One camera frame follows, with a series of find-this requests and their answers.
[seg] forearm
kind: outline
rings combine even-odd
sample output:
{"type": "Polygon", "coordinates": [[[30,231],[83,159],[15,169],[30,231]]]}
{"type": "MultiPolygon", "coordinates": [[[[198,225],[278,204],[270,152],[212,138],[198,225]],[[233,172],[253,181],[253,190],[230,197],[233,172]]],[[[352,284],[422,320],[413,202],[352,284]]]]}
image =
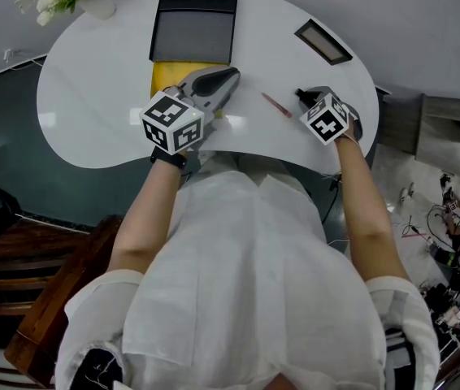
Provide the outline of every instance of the forearm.
{"type": "Polygon", "coordinates": [[[157,160],[125,215],[115,239],[108,271],[133,269],[145,273],[165,245],[180,170],[157,160]]]}
{"type": "Polygon", "coordinates": [[[342,170],[342,197],[351,260],[368,281],[384,275],[407,279],[393,239],[393,226],[379,189],[360,148],[351,140],[337,141],[342,170]]]}

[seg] green floor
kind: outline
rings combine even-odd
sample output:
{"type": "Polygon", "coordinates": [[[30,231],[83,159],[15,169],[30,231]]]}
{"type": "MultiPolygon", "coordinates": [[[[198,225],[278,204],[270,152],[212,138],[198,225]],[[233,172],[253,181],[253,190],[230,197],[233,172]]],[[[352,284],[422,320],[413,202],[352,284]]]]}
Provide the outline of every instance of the green floor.
{"type": "MultiPolygon", "coordinates": [[[[63,161],[38,123],[39,73],[40,67],[33,64],[0,75],[0,188],[16,197],[23,210],[54,219],[94,226],[106,215],[123,215],[145,180],[149,160],[107,169],[84,169],[63,161]]],[[[331,181],[303,167],[286,166],[310,192],[323,217],[335,194],[329,191],[331,181]]],[[[189,167],[195,170],[197,164],[189,167]]],[[[324,228],[329,241],[345,238],[341,195],[324,228]]],[[[333,246],[344,249],[346,243],[333,246]]]]}

